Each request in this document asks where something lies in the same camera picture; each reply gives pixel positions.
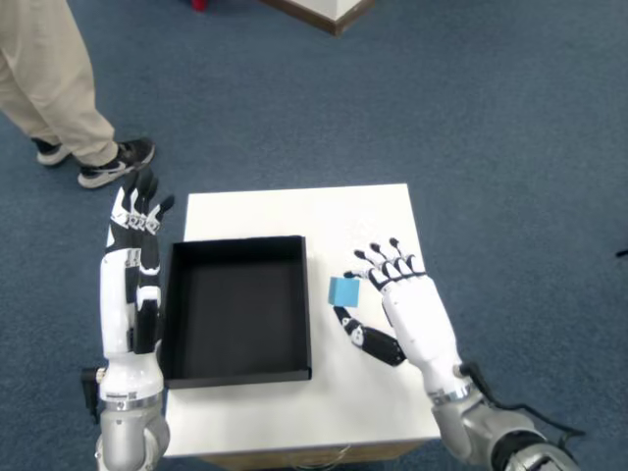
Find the white tabletop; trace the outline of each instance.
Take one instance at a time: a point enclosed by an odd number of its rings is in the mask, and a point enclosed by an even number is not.
[[[167,456],[429,440],[439,435],[419,371],[351,344],[327,302],[330,277],[364,267],[353,250],[402,240],[420,256],[405,184],[191,194],[185,240],[305,236],[312,380],[170,390]],[[364,324],[392,333],[376,290],[361,282]]]

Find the black tray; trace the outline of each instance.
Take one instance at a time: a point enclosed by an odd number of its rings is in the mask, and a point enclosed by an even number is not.
[[[168,388],[312,377],[304,237],[175,243],[165,307]]]

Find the sneaker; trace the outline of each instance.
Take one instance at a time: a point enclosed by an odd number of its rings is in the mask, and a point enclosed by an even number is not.
[[[59,165],[72,155],[72,152],[63,144],[52,145],[41,139],[32,141],[37,146],[37,162],[46,167]]]
[[[155,144],[150,139],[130,140],[118,143],[118,154],[108,164],[100,167],[81,167],[78,184],[83,188],[98,188],[148,165],[155,155]]]

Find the robotic hand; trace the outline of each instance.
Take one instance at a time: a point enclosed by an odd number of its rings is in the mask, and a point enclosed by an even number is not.
[[[369,280],[382,294],[396,339],[363,326],[336,306],[352,343],[392,366],[407,358],[421,370],[443,442],[458,460],[492,471],[578,471],[565,444],[584,433],[551,421],[528,405],[497,401],[477,365],[460,360],[436,285],[421,262],[398,240],[392,238],[391,246],[385,251],[373,243],[370,250],[356,250],[371,268],[344,276]],[[516,412],[520,409],[563,431],[559,444],[550,443],[527,415]]]
[[[97,375],[105,404],[95,454],[101,471],[154,469],[170,441],[155,353],[161,305],[157,233],[175,199],[171,195],[149,210],[157,184],[150,170],[129,174],[114,202],[100,267],[102,340],[109,360]]]

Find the blue cube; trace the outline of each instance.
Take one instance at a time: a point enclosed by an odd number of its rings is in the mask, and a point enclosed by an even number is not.
[[[350,278],[332,278],[329,303],[333,306],[357,307],[360,281]]]

